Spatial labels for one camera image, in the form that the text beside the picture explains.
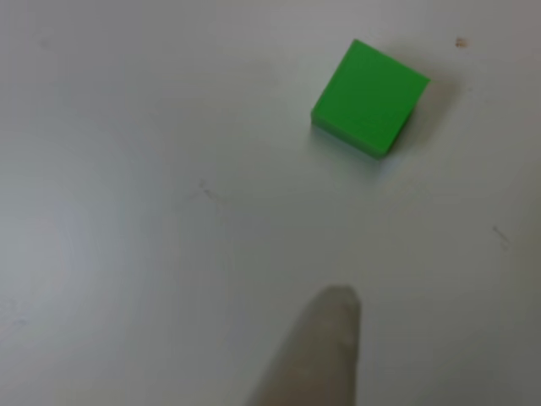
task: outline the green cube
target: green cube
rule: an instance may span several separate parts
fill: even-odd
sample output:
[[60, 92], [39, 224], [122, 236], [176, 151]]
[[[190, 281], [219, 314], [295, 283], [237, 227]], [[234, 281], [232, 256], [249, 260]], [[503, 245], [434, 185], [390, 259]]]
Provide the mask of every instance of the green cube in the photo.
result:
[[312, 123], [374, 158], [389, 152], [430, 79], [353, 41], [312, 111]]

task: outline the speck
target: speck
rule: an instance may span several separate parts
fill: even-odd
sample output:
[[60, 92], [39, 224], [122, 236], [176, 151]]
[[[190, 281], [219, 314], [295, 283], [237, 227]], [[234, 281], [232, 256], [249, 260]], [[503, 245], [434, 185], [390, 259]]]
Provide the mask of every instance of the speck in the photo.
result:
[[456, 39], [456, 42], [455, 42], [455, 47], [457, 48], [467, 48], [467, 39], [466, 38], [461, 38], [460, 36], [457, 37]]

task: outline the white surface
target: white surface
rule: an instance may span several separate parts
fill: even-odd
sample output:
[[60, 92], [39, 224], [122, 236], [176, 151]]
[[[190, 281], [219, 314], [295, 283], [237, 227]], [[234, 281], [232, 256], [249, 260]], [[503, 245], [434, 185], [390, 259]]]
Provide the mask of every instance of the white surface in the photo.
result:
[[[2, 405], [242, 404], [327, 283], [358, 404], [539, 404], [540, 13], [2, 0]], [[434, 80], [379, 164], [309, 127], [354, 37]]]

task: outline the green block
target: green block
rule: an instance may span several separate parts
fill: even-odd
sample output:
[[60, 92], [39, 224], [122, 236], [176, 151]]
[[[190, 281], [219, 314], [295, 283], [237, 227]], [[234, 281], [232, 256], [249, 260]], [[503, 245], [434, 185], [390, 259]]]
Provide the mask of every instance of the green block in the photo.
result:
[[430, 79], [354, 40], [312, 123], [374, 158], [385, 156]]

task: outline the scratch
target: scratch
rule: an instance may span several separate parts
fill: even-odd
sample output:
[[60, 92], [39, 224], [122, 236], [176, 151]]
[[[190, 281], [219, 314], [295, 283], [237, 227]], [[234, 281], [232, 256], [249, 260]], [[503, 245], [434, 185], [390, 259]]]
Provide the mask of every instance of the scratch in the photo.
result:
[[498, 237], [500, 237], [502, 242], [504, 242], [506, 244], [511, 243], [511, 241], [507, 238], [507, 236], [498, 229], [498, 226], [493, 226], [492, 230], [496, 233], [496, 235], [498, 235]]

